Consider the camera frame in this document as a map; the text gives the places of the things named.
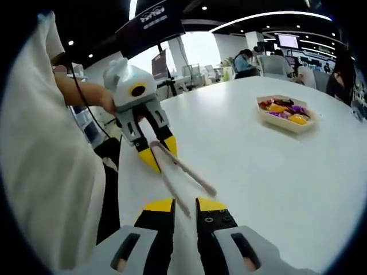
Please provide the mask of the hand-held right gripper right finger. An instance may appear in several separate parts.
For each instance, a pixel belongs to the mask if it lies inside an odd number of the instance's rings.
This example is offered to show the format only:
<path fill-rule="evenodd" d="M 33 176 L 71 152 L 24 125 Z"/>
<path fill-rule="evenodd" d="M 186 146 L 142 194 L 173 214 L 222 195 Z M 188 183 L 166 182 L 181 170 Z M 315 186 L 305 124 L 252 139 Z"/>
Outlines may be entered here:
<path fill-rule="evenodd" d="M 205 274 L 281 274 L 272 268 L 279 250 L 246 226 L 226 205 L 196 198 L 197 247 Z"/>

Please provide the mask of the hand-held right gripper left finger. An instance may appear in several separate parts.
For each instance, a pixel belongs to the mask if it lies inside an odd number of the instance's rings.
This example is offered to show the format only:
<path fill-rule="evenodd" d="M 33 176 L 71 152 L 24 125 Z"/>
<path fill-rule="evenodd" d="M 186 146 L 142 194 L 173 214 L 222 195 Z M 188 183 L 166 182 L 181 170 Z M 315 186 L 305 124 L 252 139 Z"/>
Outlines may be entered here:
<path fill-rule="evenodd" d="M 149 203 L 134 225 L 99 246 L 92 274 L 167 274 L 173 252 L 175 199 Z"/>

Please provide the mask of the person's left hand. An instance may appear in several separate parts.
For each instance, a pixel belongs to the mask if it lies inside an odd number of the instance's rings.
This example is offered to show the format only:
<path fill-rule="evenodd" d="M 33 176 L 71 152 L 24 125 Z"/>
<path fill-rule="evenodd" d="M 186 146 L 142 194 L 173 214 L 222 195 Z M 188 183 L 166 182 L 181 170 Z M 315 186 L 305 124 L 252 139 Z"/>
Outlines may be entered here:
<path fill-rule="evenodd" d="M 110 115 L 112 116 L 116 115 L 116 106 L 113 94 L 107 89 L 101 90 L 100 106 Z"/>

